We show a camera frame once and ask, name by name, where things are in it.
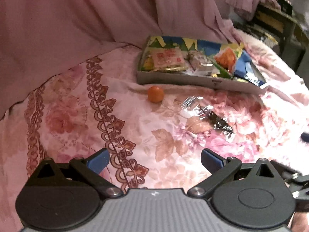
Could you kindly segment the dark wooden desk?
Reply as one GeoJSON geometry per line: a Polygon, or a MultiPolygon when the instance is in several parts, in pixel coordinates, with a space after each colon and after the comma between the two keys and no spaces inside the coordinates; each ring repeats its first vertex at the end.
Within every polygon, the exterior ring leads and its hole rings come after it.
{"type": "Polygon", "coordinates": [[[248,24],[274,37],[278,45],[272,49],[293,71],[298,70],[308,51],[308,34],[296,18],[259,4],[248,24]]]}

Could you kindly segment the grey tray with painted paper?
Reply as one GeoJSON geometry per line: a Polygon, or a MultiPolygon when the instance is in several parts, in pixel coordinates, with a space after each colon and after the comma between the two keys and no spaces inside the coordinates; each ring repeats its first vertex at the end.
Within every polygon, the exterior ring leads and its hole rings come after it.
{"type": "Polygon", "coordinates": [[[150,36],[137,67],[138,84],[205,86],[264,94],[268,84],[243,43],[150,36]]]}

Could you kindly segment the rice cracker pack red letters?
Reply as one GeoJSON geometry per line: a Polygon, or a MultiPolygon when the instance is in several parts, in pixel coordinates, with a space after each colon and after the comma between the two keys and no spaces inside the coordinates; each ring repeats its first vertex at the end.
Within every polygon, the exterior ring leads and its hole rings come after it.
{"type": "Polygon", "coordinates": [[[154,48],[150,50],[150,54],[156,70],[184,71],[187,69],[182,51],[179,48],[154,48]]]}

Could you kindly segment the mixed nuts bar packet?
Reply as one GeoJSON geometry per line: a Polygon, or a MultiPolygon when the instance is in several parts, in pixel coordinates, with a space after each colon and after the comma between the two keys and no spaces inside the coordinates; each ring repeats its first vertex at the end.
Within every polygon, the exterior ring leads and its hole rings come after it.
{"type": "Polygon", "coordinates": [[[220,73],[215,64],[202,52],[189,51],[188,61],[194,70],[194,75],[212,77],[220,73]]]}

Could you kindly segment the pink curtain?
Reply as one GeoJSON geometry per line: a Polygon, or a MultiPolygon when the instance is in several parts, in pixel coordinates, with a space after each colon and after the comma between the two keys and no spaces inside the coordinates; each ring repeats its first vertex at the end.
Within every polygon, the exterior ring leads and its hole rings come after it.
{"type": "Polygon", "coordinates": [[[1,0],[1,114],[50,77],[148,36],[235,41],[215,0],[1,0]]]}

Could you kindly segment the orange tangerine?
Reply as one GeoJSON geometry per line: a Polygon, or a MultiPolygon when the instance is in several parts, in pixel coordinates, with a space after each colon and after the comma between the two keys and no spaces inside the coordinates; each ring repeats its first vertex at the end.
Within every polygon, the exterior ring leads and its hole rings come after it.
{"type": "Polygon", "coordinates": [[[152,103],[160,103],[163,101],[165,93],[159,86],[152,86],[147,91],[148,101],[152,103]]]}

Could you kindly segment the gold foil snack packet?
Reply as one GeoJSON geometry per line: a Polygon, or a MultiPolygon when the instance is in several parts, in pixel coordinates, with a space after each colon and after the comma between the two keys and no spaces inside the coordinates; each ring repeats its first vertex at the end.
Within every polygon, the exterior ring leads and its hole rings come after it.
{"type": "Polygon", "coordinates": [[[183,72],[188,69],[186,64],[180,64],[176,66],[156,67],[156,66],[144,66],[142,71],[146,72],[183,72]]]}

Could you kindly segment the silver foil seaweed packet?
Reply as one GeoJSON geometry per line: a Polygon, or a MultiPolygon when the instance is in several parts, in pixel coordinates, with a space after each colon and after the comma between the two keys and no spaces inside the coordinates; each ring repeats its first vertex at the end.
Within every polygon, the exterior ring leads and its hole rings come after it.
{"type": "Polygon", "coordinates": [[[225,140],[232,143],[236,133],[229,124],[227,117],[221,117],[214,112],[214,107],[206,101],[202,96],[187,97],[180,103],[182,109],[192,111],[200,120],[208,121],[215,131],[221,132],[225,136],[225,140]]]}

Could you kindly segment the orange white snack packet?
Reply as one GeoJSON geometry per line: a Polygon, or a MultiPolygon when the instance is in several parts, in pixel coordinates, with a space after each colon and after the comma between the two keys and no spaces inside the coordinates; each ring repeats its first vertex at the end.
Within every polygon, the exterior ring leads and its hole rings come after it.
{"type": "Polygon", "coordinates": [[[214,56],[215,61],[228,72],[232,73],[237,57],[233,49],[227,47],[214,56]]]}

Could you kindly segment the blue white snack packet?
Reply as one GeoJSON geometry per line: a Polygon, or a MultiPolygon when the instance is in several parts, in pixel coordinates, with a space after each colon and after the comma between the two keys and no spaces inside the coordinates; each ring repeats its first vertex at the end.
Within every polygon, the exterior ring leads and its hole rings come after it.
{"type": "Polygon", "coordinates": [[[233,75],[254,84],[260,89],[265,89],[268,86],[265,78],[255,66],[254,61],[245,51],[242,52],[236,62],[233,68],[233,75]]]}

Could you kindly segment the black box on desk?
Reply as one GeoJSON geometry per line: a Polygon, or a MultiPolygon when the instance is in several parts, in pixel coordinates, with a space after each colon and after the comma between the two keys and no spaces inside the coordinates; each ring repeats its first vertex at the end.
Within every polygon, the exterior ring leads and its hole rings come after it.
{"type": "Polygon", "coordinates": [[[292,16],[293,6],[289,0],[277,0],[277,2],[281,7],[281,12],[286,13],[289,16],[292,16]]]}

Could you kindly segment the pink floral bedsheet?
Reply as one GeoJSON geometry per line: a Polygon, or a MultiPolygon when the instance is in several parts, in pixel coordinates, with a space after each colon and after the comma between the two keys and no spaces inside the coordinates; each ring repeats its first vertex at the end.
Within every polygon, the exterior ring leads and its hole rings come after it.
{"type": "Polygon", "coordinates": [[[160,104],[136,83],[140,49],[117,48],[52,77],[13,105],[1,119],[1,231],[19,231],[15,211],[19,191],[39,162],[66,163],[103,147],[111,162],[102,176],[128,188],[189,189],[209,175],[200,154],[208,147],[244,162],[277,160],[308,174],[308,89],[268,46],[241,37],[269,84],[255,96],[205,87],[164,85],[160,104]],[[232,143],[181,108],[187,97],[202,96],[227,117],[232,143]]]}

